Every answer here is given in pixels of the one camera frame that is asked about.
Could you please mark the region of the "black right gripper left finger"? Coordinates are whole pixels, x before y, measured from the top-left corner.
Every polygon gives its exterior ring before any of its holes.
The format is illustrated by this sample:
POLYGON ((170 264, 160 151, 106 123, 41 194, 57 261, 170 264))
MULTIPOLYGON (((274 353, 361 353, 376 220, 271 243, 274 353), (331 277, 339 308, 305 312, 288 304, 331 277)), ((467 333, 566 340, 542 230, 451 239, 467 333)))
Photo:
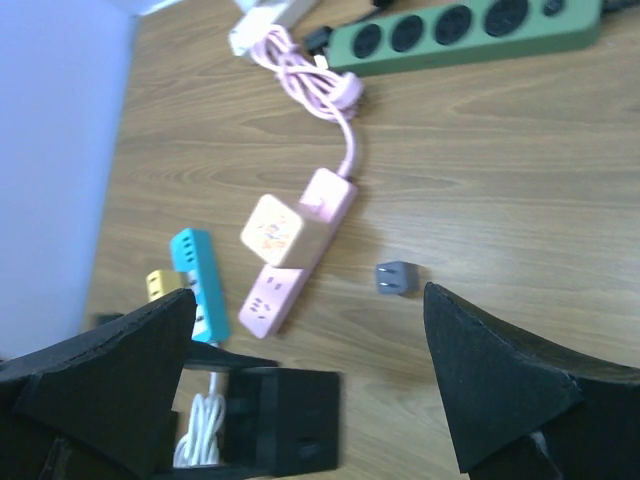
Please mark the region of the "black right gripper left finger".
POLYGON ((4 479, 151 479, 173 467, 172 410, 195 298, 177 290, 1 364, 4 479))

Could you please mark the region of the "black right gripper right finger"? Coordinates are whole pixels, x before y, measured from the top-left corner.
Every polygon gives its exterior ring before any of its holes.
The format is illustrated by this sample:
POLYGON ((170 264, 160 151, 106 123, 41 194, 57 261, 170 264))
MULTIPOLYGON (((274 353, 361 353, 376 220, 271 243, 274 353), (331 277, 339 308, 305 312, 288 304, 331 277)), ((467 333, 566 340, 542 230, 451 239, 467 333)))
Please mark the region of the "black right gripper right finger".
POLYGON ((424 327, 462 473, 638 478, 638 369, 551 342, 434 283, 424 327))

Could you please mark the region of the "small grey plug adapter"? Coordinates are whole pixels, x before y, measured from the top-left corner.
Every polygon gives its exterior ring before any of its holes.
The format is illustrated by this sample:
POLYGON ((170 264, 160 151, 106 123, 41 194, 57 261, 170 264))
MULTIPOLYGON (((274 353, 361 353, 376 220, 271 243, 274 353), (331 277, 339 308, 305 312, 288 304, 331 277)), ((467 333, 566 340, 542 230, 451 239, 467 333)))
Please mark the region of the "small grey plug adapter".
POLYGON ((377 291, 384 295, 406 295, 420 288, 419 268, 405 261, 392 261, 375 266, 377 291))

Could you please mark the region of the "pink power strip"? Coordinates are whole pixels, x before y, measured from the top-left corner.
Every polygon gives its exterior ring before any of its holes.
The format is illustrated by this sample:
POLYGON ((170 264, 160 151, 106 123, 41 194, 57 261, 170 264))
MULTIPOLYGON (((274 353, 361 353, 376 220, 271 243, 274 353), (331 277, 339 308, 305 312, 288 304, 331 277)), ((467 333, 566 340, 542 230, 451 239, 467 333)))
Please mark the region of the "pink power strip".
POLYGON ((354 184, 320 168, 298 201, 272 194, 258 200, 240 239, 265 266, 238 313, 255 337, 280 329, 356 195, 354 184))

